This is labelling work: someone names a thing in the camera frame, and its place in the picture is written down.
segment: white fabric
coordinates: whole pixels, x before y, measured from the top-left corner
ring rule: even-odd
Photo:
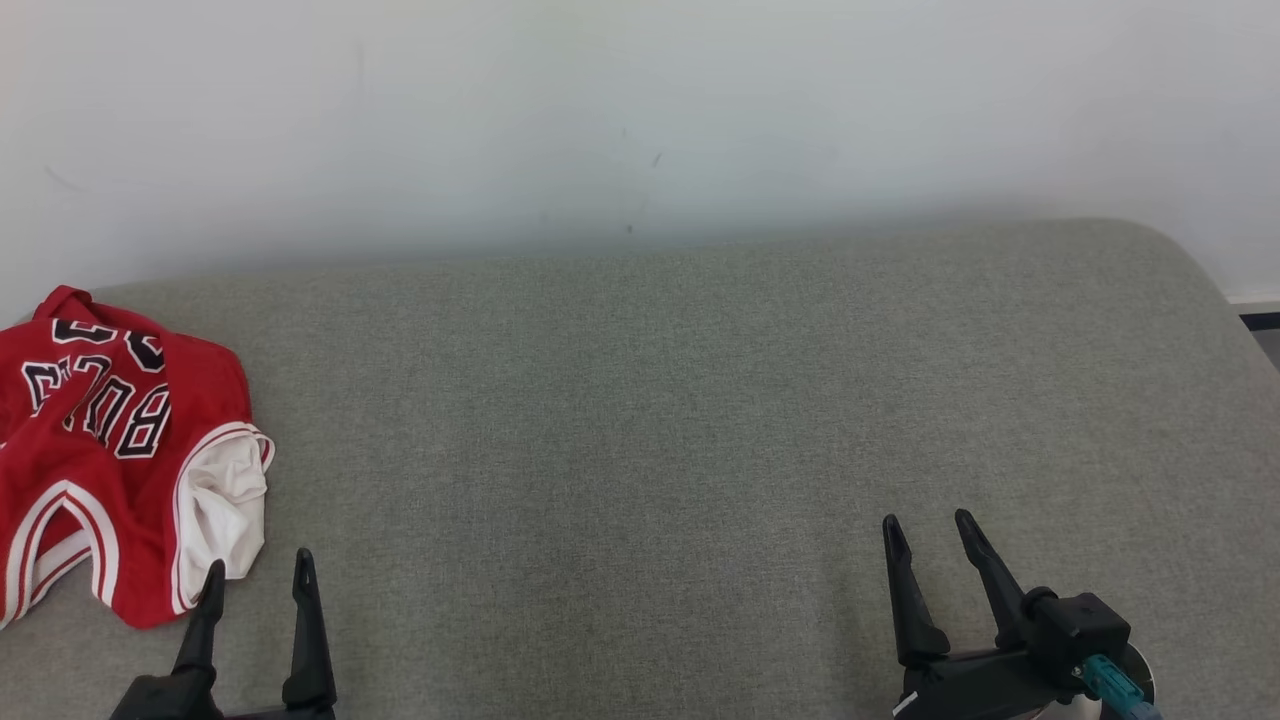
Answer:
[[[252,434],[219,439],[197,451],[178,479],[178,578],[188,607],[215,560],[227,564],[228,579],[239,579],[262,548],[269,442]]]

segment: black baseboard stripe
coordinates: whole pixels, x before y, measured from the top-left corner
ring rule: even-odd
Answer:
[[[1254,313],[1252,315],[1240,315],[1240,319],[1244,320],[1244,327],[1249,328],[1249,332],[1280,328],[1280,313]]]

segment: red jersey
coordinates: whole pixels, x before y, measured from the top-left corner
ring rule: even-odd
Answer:
[[[59,287],[0,332],[0,628],[87,557],[136,628],[244,577],[271,455],[232,351]]]

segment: red and white striped trim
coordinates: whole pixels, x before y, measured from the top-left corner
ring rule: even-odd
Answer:
[[[182,592],[183,542],[182,542],[182,516],[179,512],[182,480],[183,478],[187,477],[187,468],[191,465],[191,461],[196,459],[196,456],[198,456],[201,452],[209,450],[210,447],[218,443],[227,442],[228,439],[238,437],[252,437],[253,439],[257,441],[259,446],[262,450],[261,460],[262,460],[262,471],[265,473],[266,469],[271,465],[271,460],[275,457],[275,443],[271,442],[271,438],[262,434],[262,430],[259,430],[250,423],[227,423],[224,425],[219,425],[212,430],[210,430],[207,434],[205,434],[204,438],[200,439],[200,442],[195,445],[195,447],[192,447],[191,452],[187,454],[187,459],[182,462],[182,469],[178,470],[178,477],[174,480],[173,529],[177,536],[178,547],[173,553],[173,566],[169,569],[169,587],[170,587],[169,602],[175,615],[182,615],[183,612],[196,606],[196,598],[183,597]]]
[[[49,519],[60,507],[65,507],[79,520],[83,530],[59,542],[37,560],[40,538]],[[120,569],[115,525],[92,493],[70,480],[59,480],[32,503],[13,536],[5,562],[4,615],[0,616],[0,628],[26,615],[49,592],[54,580],[74,568],[87,553],[93,556],[93,594],[110,606]]]

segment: jersey armhole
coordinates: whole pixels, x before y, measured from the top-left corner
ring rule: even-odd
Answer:
[[[215,560],[243,578],[264,542],[266,469],[274,443],[250,423],[214,428],[187,456],[173,491],[177,548],[170,574],[175,615],[196,606]]]

